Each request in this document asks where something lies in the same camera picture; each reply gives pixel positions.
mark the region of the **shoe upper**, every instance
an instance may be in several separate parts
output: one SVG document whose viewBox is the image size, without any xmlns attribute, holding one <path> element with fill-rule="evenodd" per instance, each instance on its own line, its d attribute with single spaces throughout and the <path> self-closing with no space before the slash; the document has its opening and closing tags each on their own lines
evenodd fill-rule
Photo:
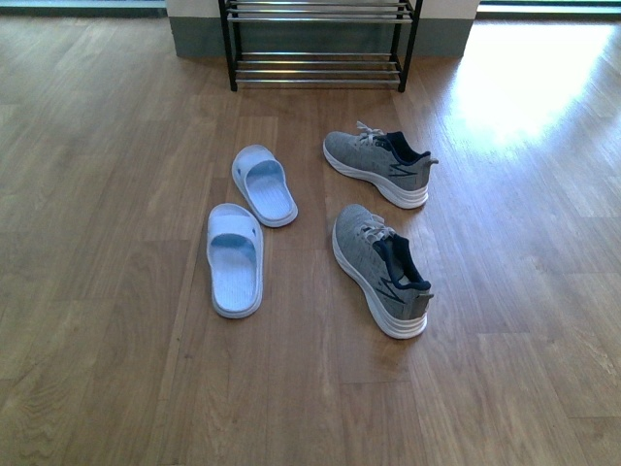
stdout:
<svg viewBox="0 0 621 466">
<path fill-rule="evenodd" d="M 363 132 L 328 134 L 325 148 L 342 164 L 376 173 L 401 189 L 414 191 L 427 185 L 431 166 L 438 161 L 426 151 L 412 150 L 402 132 L 384 134 L 358 121 Z"/>
<path fill-rule="evenodd" d="M 408 239 L 357 204 L 341 211 L 335 235 L 344 258 L 375 291 L 388 314 L 398 320 L 424 316 L 433 294 L 416 270 Z"/>
</svg>

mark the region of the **baseboard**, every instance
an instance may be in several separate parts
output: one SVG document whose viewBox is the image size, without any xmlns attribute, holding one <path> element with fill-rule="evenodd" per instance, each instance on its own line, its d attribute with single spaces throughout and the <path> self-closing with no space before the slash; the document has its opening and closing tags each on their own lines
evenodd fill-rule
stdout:
<svg viewBox="0 0 621 466">
<path fill-rule="evenodd" d="M 177 55 L 223 56 L 220 19 L 170 17 Z M 473 19 L 422 18 L 414 55 L 462 56 Z M 244 51 L 383 52 L 390 50 L 392 26 L 378 24 L 267 24 L 242 25 Z M 402 29 L 400 53 L 405 52 L 409 26 Z"/>
</svg>

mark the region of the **slipper strap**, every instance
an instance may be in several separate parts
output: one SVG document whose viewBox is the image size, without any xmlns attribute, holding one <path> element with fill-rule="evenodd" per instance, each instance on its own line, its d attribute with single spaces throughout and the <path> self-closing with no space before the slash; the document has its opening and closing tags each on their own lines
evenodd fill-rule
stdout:
<svg viewBox="0 0 621 466">
<path fill-rule="evenodd" d="M 246 238 L 257 245 L 261 227 L 249 216 L 216 216 L 210 218 L 208 225 L 209 244 L 221 235 L 236 235 Z"/>
<path fill-rule="evenodd" d="M 280 165 L 278 161 L 274 158 L 274 155 L 263 146 L 250 146 L 249 148 L 245 148 L 244 150 L 247 150 L 248 153 L 239 157 L 235 162 L 235 174 L 242 181 L 244 181 L 244 184 L 248 172 L 260 163 L 274 162 L 282 170 L 282 165 Z"/>
</svg>

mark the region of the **navy stripe logo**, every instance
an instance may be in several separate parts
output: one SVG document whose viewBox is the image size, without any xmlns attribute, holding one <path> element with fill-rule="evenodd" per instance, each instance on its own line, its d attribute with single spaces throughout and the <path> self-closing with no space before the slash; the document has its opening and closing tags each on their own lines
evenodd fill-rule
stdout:
<svg viewBox="0 0 621 466">
<path fill-rule="evenodd" d="M 397 293 L 395 292 L 395 290 L 392 288 L 392 282 L 385 279 L 385 278 L 380 278 L 381 282 L 383 283 L 383 285 L 386 287 L 386 289 L 388 290 L 388 292 L 383 291 L 379 288 L 376 288 L 376 291 L 383 295 L 386 296 L 388 299 L 392 299 L 393 301 L 397 301 L 400 304 L 406 304 L 406 302 L 404 300 L 402 300 L 399 296 L 397 296 Z"/>
<path fill-rule="evenodd" d="M 390 165 L 390 167 L 401 172 L 389 175 L 392 178 L 404 178 L 418 175 L 418 172 L 409 172 L 408 170 L 404 170 L 403 168 L 401 168 L 401 164 L 399 163 L 393 163 Z"/>
</svg>

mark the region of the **wooden floor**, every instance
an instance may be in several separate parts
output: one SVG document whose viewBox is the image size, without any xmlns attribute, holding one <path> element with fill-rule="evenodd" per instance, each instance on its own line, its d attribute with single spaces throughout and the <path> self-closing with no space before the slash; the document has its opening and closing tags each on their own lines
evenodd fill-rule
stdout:
<svg viewBox="0 0 621 466">
<path fill-rule="evenodd" d="M 233 93 L 165 18 L 0 17 L 0 464 L 618 466 L 620 109 L 621 24 L 478 22 L 404 94 Z M 325 162 L 358 119 L 441 161 L 424 208 Z M 230 321 L 204 224 L 249 144 L 300 214 Z M 354 202 L 412 239 L 417 339 L 333 257 Z"/>
</svg>

